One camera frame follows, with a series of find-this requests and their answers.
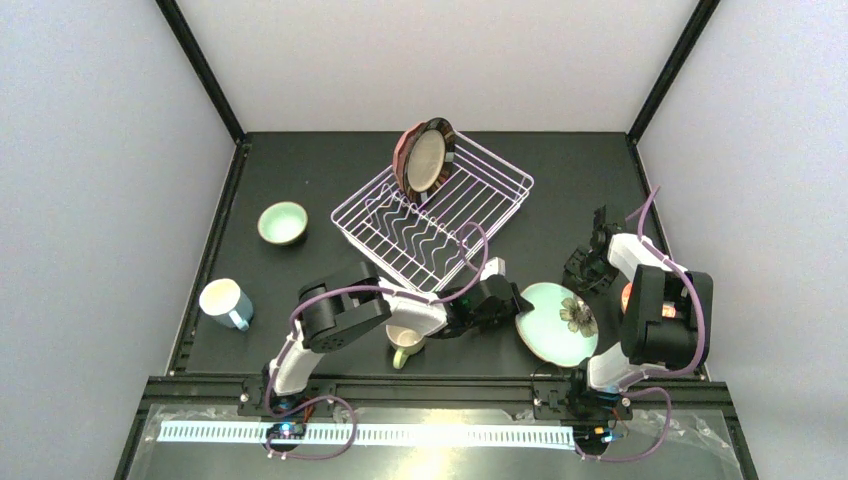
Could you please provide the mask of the green flower plate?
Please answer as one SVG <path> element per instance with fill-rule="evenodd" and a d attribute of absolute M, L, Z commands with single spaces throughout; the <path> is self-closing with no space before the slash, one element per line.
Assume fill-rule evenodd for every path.
<path fill-rule="evenodd" d="M 594 354 L 599 339 L 598 323 L 581 297 L 550 282 L 530 285 L 521 296 L 533 305 L 533 310 L 516 317 L 516 328 L 534 355 L 569 368 Z"/>

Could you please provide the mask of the white wire dish rack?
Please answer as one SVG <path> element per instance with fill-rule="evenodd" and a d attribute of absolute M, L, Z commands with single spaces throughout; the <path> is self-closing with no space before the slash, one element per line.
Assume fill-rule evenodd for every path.
<path fill-rule="evenodd" d="M 447 287 L 484 240 L 514 216 L 533 177 L 467 135 L 457 136 L 454 172 L 414 205 L 386 167 L 338 205 L 331 222 L 390 280 L 419 292 Z"/>

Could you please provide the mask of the dark striped plate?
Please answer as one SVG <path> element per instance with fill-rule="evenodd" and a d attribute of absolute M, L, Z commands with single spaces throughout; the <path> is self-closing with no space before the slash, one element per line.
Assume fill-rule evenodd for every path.
<path fill-rule="evenodd" d="M 401 153 L 403 189 L 399 189 L 416 206 L 426 203 L 450 178 L 456 148 L 456 132 L 447 119 L 423 122 Z"/>

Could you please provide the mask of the pink polka dot plate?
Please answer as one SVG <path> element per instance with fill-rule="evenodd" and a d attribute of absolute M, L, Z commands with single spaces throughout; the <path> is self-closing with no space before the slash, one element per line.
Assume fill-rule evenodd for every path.
<path fill-rule="evenodd" d="M 408 130 L 403 132 L 401 134 L 401 136 L 399 137 L 396 145 L 395 145 L 393 155 L 392 155 L 391 166 L 392 166 L 392 173 L 393 173 L 394 178 L 396 180 L 396 183 L 397 183 L 397 185 L 399 186 L 400 189 L 403 189 L 403 173 L 402 173 L 402 165 L 401 165 L 402 149 L 403 149 L 405 143 L 407 142 L 407 140 L 413 134 L 415 134 L 423 125 L 424 125 L 424 122 L 419 122 L 418 124 L 412 126 Z"/>

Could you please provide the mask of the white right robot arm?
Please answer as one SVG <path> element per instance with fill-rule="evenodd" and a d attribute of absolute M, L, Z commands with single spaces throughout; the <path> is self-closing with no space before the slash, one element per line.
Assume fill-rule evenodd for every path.
<path fill-rule="evenodd" d="M 618 341 L 582 360 L 570 376 L 565 403 L 578 419 L 614 409 L 643 379 L 695 372 L 709 353 L 712 277 L 680 266 L 625 226 L 622 215 L 599 207 L 588 245 L 564 265 L 563 284 L 574 295 L 562 317 L 578 333 L 588 332 L 595 320 L 587 302 L 612 293 L 618 276 L 626 277 L 629 293 L 618 304 Z"/>

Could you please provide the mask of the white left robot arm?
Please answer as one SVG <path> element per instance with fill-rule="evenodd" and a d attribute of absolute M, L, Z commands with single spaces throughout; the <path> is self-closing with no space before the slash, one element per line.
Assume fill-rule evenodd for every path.
<path fill-rule="evenodd" d="M 299 304 L 289 319 L 290 332 L 280 353 L 269 362 L 268 395 L 303 392 L 324 355 L 381 326 L 452 339 L 534 310 L 517 285 L 500 273 L 464 287 L 424 294 L 381 277 L 374 263 L 360 262 L 300 289 Z"/>

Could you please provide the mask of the orange floral bowl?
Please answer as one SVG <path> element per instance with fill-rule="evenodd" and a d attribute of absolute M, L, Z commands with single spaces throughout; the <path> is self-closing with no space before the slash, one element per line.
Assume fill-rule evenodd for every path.
<path fill-rule="evenodd" d="M 623 289 L 621 291 L 620 303 L 621 303 L 621 310 L 622 310 L 623 313 L 625 313 L 628 309 L 628 304 L 629 304 L 632 288 L 633 288 L 633 283 L 629 282 L 623 287 Z"/>

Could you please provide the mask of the green celadon bowl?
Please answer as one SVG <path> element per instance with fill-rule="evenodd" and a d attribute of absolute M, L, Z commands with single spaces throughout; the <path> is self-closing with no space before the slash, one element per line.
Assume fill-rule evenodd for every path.
<path fill-rule="evenodd" d="M 257 232 L 267 243 L 290 245 L 305 233 L 309 215 L 299 203 L 282 201 L 268 206 L 257 221 Z"/>

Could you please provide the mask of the white LED light strip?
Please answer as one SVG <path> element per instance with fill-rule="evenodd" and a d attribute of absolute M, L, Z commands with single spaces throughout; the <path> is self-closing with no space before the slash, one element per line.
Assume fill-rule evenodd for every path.
<path fill-rule="evenodd" d="M 404 447 L 506 447 L 574 449 L 573 431 L 564 426 L 480 424 L 349 424 L 168 420 L 158 442 Z"/>

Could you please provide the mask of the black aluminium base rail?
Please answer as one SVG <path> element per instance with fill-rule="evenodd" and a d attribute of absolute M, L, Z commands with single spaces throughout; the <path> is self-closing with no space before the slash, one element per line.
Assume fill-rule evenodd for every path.
<path fill-rule="evenodd" d="M 253 402 L 262 384 L 258 374 L 177 372 L 174 376 L 151 376 L 147 380 L 135 419 L 130 427 L 114 477 L 129 477 L 133 456 L 142 444 L 142 427 L 155 405 L 237 406 L 242 394 Z M 415 376 L 332 377 L 320 375 L 310 384 L 315 394 L 334 393 L 356 406 L 389 407 L 494 407 L 511 413 L 531 405 L 532 389 L 561 390 L 561 380 L 528 376 L 505 378 L 448 378 Z M 758 477 L 746 439 L 723 382 L 701 380 L 647 381 L 643 388 L 665 388 L 680 410 L 717 410 L 728 426 L 733 455 L 744 479 Z"/>

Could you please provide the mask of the black right frame post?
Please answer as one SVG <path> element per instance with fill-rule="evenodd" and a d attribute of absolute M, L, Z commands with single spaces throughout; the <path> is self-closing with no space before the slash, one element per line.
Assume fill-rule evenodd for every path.
<path fill-rule="evenodd" d="M 720 0 L 699 0 L 676 40 L 650 92 L 627 132 L 629 143 L 636 146 L 647 131 L 663 100 L 681 72 L 703 31 L 720 5 Z"/>

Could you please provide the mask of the black frame post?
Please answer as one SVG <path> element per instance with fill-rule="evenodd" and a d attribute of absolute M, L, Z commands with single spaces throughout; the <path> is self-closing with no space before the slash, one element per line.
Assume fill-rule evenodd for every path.
<path fill-rule="evenodd" d="M 175 0 L 156 0 L 163 18 L 180 45 L 185 57 L 198 77 L 211 104 L 235 144 L 246 136 L 237 116 L 214 74 L 179 4 Z"/>
<path fill-rule="evenodd" d="M 627 132 L 629 143 L 636 146 L 647 131 L 663 100 L 681 72 L 703 31 L 720 5 L 720 0 L 699 0 L 676 40 L 650 92 Z"/>

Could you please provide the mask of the black left frame post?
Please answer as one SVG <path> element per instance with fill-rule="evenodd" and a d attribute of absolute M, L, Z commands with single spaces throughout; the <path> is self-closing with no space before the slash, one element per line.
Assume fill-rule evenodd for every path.
<path fill-rule="evenodd" d="M 246 136 L 237 116 L 214 74 L 179 4 L 175 0 L 156 0 L 163 18 L 180 45 L 185 57 L 198 77 L 211 104 L 235 144 Z"/>

